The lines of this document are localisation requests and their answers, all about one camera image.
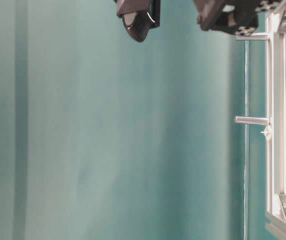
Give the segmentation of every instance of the metal rod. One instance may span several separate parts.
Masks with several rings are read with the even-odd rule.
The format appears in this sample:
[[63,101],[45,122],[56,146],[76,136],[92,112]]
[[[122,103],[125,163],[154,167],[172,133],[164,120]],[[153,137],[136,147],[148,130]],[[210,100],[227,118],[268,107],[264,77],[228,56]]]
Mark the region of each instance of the metal rod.
[[[250,115],[250,41],[245,41],[245,116]],[[244,236],[248,240],[249,228],[249,174],[250,174],[250,131],[249,126],[244,126]]]
[[268,32],[253,33],[250,36],[236,36],[236,40],[269,40],[270,34]]
[[267,126],[270,124],[270,120],[269,118],[266,118],[266,117],[236,116],[235,123]]

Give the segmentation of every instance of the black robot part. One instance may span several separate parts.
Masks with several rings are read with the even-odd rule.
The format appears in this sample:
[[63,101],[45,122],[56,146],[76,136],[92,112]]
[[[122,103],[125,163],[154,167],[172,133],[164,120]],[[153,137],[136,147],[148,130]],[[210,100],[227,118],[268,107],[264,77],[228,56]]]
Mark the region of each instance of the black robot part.
[[117,15],[128,34],[137,42],[145,40],[149,29],[159,27],[160,0],[114,0]]
[[250,36],[258,27],[257,13],[276,8],[281,0],[193,0],[197,23],[204,31],[215,30]]

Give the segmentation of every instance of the teal backdrop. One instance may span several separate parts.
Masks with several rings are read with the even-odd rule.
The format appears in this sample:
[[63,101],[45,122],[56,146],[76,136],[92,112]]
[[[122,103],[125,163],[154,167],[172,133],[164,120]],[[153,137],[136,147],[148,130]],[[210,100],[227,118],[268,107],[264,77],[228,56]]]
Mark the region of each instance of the teal backdrop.
[[242,239],[244,43],[115,11],[0,0],[0,240]]

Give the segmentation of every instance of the metal pin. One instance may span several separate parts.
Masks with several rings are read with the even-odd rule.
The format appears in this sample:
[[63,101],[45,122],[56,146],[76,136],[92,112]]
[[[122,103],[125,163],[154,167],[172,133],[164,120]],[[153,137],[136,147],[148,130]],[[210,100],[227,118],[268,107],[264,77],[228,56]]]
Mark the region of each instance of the metal pin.
[[253,33],[250,36],[236,36],[236,40],[269,40],[270,34],[268,32]]
[[266,117],[236,116],[235,123],[268,126],[270,124],[270,120]]

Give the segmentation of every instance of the aluminum frame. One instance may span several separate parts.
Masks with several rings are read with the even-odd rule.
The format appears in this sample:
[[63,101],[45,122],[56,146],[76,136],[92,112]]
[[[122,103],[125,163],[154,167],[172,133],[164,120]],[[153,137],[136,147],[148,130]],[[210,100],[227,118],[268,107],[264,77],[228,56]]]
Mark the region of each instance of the aluminum frame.
[[266,32],[237,40],[266,41],[266,117],[235,117],[240,124],[266,125],[266,229],[286,240],[286,0],[266,15]]

